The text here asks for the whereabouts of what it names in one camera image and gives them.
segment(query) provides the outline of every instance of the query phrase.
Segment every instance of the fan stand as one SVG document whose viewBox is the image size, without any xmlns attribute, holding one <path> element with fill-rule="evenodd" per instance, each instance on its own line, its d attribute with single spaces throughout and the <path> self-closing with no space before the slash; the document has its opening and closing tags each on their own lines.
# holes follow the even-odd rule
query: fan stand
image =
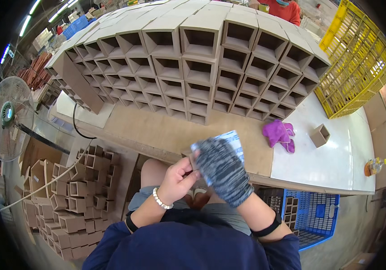
<svg viewBox="0 0 386 270">
<path fill-rule="evenodd" d="M 15 125 L 16 125 L 17 128 L 19 128 L 21 131 L 25 132 L 26 134 L 28 134 L 32 138 L 35 138 L 36 140 L 38 140 L 38 141 L 40 141 L 40 142 L 50 146 L 51 148 L 59 150 L 59 151 L 65 153 L 67 155 L 70 154 L 70 151 L 68 151 L 67 149 L 65 149 L 63 147 L 60 147 L 59 145 L 49 141 L 48 139 L 46 139 L 43 136 L 40 136 L 39 134 L 35 133 L 30 128 L 26 127 L 25 125 L 23 125 L 23 124 L 15 124 Z"/>
</svg>

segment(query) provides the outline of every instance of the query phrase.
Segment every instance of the gray shorts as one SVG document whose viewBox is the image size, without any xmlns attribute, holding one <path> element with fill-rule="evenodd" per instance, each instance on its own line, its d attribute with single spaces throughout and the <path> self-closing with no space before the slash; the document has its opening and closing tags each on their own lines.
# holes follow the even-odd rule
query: gray shorts
<svg viewBox="0 0 386 270">
<path fill-rule="evenodd" d="M 155 187 L 159 186 L 148 186 L 143 187 L 136 192 L 133 196 L 130 204 L 129 211 L 135 211 L 142 203 L 152 194 L 152 191 Z M 190 208 L 187 203 L 181 199 L 174 202 L 175 209 L 185 209 Z M 202 209 L 202 212 L 215 215 L 227 223 L 229 223 L 232 228 L 238 230 L 240 232 L 245 233 L 246 235 L 250 235 L 251 231 L 244 221 L 243 217 L 237 212 L 235 208 L 230 207 L 227 203 L 207 203 Z"/>
</svg>

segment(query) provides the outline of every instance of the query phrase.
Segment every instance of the hand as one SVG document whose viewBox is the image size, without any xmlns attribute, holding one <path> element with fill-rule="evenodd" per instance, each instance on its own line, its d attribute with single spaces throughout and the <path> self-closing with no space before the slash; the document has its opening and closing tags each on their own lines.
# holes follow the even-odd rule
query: hand
<svg viewBox="0 0 386 270">
<path fill-rule="evenodd" d="M 209 138 L 197 143 L 196 164 L 218 197 L 238 207 L 253 192 L 249 175 L 232 146 L 224 139 Z"/>
<path fill-rule="evenodd" d="M 157 190 L 158 198 L 166 205 L 183 198 L 193 184 L 201 177 L 199 171 L 192 171 L 187 177 L 183 176 L 192 170 L 189 157 L 180 159 L 166 171 L 163 183 Z"/>
<path fill-rule="evenodd" d="M 257 0 L 250 0 L 248 2 L 248 6 L 253 8 L 253 9 L 259 9 L 260 3 Z"/>
</svg>

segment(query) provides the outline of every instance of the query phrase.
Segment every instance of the pink rag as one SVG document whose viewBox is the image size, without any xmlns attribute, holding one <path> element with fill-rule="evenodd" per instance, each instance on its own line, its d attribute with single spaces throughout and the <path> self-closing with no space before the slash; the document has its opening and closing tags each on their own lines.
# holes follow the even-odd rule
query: pink rag
<svg viewBox="0 0 386 270">
<path fill-rule="evenodd" d="M 276 143 L 281 143 L 288 153 L 293 154 L 295 152 L 294 140 L 290 138 L 290 136 L 295 136 L 294 127 L 291 123 L 282 123 L 276 119 L 262 128 L 262 134 L 270 141 L 271 148 Z"/>
</svg>

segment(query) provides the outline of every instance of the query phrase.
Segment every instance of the face mask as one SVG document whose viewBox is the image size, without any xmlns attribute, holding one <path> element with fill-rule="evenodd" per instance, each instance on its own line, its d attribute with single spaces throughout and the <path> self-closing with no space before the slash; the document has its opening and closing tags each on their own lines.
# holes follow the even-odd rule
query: face mask
<svg viewBox="0 0 386 270">
<path fill-rule="evenodd" d="M 285 2 L 283 0 L 276 0 L 277 3 L 279 3 L 280 5 L 284 5 L 284 6 L 289 6 L 289 3 L 288 2 Z"/>
</svg>

